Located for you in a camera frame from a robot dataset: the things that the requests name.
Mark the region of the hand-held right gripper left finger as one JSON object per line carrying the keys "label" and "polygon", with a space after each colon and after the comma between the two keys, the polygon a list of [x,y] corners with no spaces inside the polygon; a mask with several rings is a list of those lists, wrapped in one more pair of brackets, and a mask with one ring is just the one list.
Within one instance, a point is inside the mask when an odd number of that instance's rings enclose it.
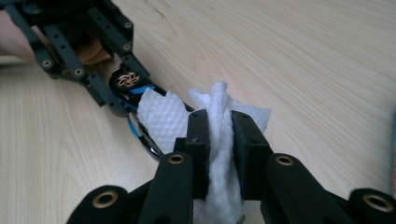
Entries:
{"label": "hand-held right gripper left finger", "polygon": [[185,137],[164,155],[150,184],[138,224],[192,224],[193,200],[208,192],[208,115],[192,112]]}

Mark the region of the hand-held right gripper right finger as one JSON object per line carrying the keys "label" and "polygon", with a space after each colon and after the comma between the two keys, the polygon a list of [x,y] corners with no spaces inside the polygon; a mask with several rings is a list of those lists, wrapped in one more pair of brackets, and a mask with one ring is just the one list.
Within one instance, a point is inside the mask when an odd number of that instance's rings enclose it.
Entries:
{"label": "hand-held right gripper right finger", "polygon": [[265,224],[353,224],[298,159],[271,149],[251,116],[234,111],[232,123],[240,195],[261,203]]}

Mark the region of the white wet wipe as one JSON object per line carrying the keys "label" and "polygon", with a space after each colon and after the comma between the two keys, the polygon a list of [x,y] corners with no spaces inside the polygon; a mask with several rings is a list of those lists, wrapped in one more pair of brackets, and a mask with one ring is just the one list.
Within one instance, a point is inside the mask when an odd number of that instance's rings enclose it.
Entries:
{"label": "white wet wipe", "polygon": [[[240,185],[233,161],[232,112],[239,111],[253,118],[261,131],[267,127],[271,110],[236,101],[227,93],[228,84],[219,81],[210,92],[189,90],[196,106],[208,114],[209,185],[204,200],[193,203],[193,224],[236,224],[248,205],[241,199]],[[160,95],[146,90],[138,104],[137,117],[160,150],[173,151],[176,139],[187,135],[188,116],[181,99],[168,92]]]}

